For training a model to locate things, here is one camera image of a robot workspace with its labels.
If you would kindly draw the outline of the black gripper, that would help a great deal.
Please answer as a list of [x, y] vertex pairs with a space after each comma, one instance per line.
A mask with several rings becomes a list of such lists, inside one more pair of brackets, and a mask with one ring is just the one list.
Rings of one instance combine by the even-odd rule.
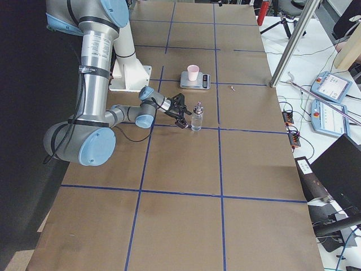
[[181, 129], [189, 129], [190, 125], [184, 118], [184, 114], [192, 115], [192, 112], [185, 105], [184, 95], [179, 93], [172, 98], [166, 98], [165, 103], [169, 105], [168, 109], [165, 110], [165, 114], [176, 119], [175, 125]]

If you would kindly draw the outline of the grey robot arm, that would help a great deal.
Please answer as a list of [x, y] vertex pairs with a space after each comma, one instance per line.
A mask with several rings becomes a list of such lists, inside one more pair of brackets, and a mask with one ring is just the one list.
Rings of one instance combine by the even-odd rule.
[[[46, 15], [50, 29], [82, 37], [76, 109], [46, 132], [46, 161], [102, 165], [116, 146], [114, 126], [131, 122], [148, 129], [159, 111], [188, 128], [184, 95], [167, 98], [148, 86], [149, 67], [137, 59], [126, 1], [47, 1]], [[115, 77], [114, 67], [120, 69]], [[106, 107], [113, 78], [117, 90], [138, 92], [139, 106]]]

